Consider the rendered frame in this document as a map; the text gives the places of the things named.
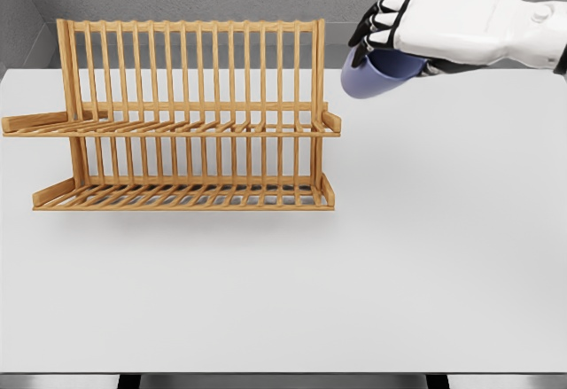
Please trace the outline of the wooden two-tier dish rack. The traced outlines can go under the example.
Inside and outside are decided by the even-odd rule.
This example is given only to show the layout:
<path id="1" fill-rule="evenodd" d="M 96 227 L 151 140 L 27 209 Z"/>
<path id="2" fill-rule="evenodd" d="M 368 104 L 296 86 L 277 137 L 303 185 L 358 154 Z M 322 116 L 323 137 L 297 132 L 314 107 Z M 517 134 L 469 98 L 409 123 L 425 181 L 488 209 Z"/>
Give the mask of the wooden two-tier dish rack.
<path id="1" fill-rule="evenodd" d="M 322 20 L 57 23 L 65 108 L 5 117 L 62 137 L 37 210 L 331 210 Z"/>

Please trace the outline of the blue cup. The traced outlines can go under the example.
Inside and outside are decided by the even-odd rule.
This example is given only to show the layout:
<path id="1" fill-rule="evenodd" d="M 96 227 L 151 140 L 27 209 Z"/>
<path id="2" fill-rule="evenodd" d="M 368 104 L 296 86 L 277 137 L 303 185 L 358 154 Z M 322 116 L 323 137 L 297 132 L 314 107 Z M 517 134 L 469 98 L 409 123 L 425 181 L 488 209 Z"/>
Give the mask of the blue cup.
<path id="1" fill-rule="evenodd" d="M 341 71 L 343 90 L 354 98 L 369 98 L 400 86 L 418 76 L 427 63 L 426 58 L 415 57 L 396 50 L 374 50 L 363 62 L 352 67 L 356 47 L 349 51 Z"/>

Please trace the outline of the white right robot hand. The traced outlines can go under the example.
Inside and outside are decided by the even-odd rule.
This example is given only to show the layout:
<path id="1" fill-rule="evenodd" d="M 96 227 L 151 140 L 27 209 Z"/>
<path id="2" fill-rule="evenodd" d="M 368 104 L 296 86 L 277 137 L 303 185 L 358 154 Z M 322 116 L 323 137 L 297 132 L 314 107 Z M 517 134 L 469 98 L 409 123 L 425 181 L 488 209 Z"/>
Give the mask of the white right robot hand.
<path id="1" fill-rule="evenodd" d="M 401 51 L 444 70 L 491 65 L 508 55 L 522 0 L 379 0 L 348 45 L 356 68 L 372 51 Z"/>

